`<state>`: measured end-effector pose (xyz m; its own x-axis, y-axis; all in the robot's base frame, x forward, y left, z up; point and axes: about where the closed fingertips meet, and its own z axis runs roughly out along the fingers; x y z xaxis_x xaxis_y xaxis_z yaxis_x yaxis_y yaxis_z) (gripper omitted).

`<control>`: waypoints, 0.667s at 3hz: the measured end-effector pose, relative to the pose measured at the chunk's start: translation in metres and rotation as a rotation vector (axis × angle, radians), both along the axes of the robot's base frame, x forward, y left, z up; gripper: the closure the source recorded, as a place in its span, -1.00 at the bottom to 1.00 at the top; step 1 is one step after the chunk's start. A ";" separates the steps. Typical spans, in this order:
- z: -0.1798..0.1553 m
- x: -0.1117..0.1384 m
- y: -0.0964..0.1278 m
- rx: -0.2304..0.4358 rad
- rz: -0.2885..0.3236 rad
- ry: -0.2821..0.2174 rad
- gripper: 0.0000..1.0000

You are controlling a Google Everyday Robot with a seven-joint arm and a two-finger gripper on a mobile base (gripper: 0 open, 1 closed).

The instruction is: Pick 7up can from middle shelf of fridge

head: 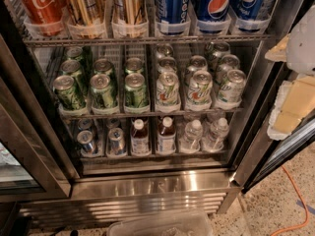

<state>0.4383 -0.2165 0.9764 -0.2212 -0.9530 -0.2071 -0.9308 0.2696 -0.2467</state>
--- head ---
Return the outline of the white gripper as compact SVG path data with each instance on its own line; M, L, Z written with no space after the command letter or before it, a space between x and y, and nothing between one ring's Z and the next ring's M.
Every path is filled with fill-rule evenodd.
M290 34L267 51L265 58L285 62L298 76L283 81L270 115L267 134L270 139L284 140L302 119L315 109L315 5L312 5Z

